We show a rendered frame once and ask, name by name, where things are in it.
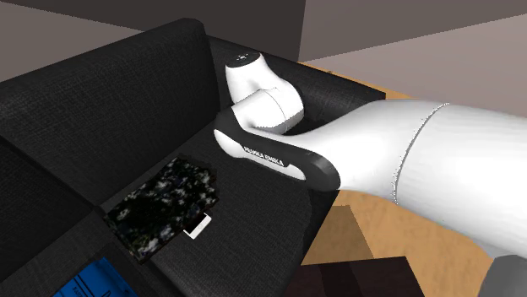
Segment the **white smartphone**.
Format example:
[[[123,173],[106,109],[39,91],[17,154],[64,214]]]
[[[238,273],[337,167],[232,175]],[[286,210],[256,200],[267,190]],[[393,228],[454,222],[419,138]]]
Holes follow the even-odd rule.
[[[212,218],[207,213],[201,213],[183,229],[183,232],[192,240],[195,240],[211,221]]]

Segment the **black white speckled book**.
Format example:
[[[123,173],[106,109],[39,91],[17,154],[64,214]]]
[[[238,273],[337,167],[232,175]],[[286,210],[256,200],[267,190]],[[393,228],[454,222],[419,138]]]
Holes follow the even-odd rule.
[[[215,172],[175,158],[103,217],[132,258],[142,264],[219,201]]]

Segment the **dark brown robot stand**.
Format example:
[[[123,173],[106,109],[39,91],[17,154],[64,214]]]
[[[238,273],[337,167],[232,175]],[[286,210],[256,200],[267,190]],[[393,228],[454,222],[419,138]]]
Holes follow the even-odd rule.
[[[425,297],[404,256],[300,266],[283,297]]]

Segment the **blue book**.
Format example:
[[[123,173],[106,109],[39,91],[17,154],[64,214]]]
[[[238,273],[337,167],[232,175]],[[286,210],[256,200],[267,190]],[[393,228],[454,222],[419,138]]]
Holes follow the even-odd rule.
[[[138,297],[105,257],[94,261],[52,297]]]

